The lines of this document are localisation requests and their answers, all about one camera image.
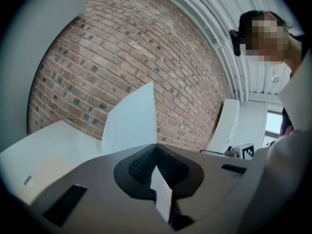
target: window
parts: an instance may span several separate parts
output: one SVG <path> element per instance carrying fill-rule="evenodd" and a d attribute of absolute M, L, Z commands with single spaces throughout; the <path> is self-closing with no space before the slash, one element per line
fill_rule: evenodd
<path fill-rule="evenodd" d="M 282 121 L 283 116 L 281 114 L 268 112 L 262 147 L 269 146 L 270 143 L 278 138 Z"/>

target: brick wall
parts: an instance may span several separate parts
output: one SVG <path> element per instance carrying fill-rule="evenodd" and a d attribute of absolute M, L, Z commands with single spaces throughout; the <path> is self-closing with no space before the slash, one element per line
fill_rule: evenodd
<path fill-rule="evenodd" d="M 86 6 L 38 68 L 28 132 L 63 119 L 101 139 L 109 111 L 152 80 L 158 141 L 203 148 L 229 88 L 188 17 L 168 0 L 86 0 Z"/>

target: dark hair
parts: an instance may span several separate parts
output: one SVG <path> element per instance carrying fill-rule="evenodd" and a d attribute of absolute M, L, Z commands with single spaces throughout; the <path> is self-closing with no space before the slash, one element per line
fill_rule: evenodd
<path fill-rule="evenodd" d="M 286 22 L 276 13 L 269 11 L 272 15 L 274 15 L 277 19 L 277 25 L 278 26 L 288 26 Z M 244 37 L 246 34 L 246 30 L 251 27 L 252 19 L 261 16 L 264 14 L 264 11 L 259 10 L 251 10 L 244 14 L 242 14 L 239 18 L 239 27 L 238 27 L 238 34 L 241 37 Z"/>

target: white paper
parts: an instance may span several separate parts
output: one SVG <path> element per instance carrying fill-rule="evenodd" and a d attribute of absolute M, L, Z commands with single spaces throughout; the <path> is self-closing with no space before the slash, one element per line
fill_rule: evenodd
<path fill-rule="evenodd" d="M 171 209 L 172 190 L 167 185 L 157 166 L 152 173 L 151 189 L 156 191 L 156 209 L 162 218 L 168 222 Z"/>
<path fill-rule="evenodd" d="M 145 144 L 156 144 L 153 83 L 129 94 L 108 114 L 101 143 L 107 155 Z"/>
<path fill-rule="evenodd" d="M 278 95 L 295 130 L 312 129 L 312 58 L 308 49 L 303 62 Z"/>

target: black slot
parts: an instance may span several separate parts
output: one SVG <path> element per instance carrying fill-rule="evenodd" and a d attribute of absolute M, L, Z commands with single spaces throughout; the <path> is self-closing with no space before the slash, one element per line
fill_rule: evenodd
<path fill-rule="evenodd" d="M 67 190 L 44 214 L 43 216 L 52 223 L 62 226 L 66 218 L 78 204 L 87 188 L 73 185 Z"/>
<path fill-rule="evenodd" d="M 247 170 L 247 168 L 239 167 L 239 166 L 233 166 L 233 165 L 229 165 L 229 164 L 225 164 L 221 168 L 228 170 L 228 171 L 231 171 L 231 172 L 239 173 L 239 174 L 244 174 Z"/>

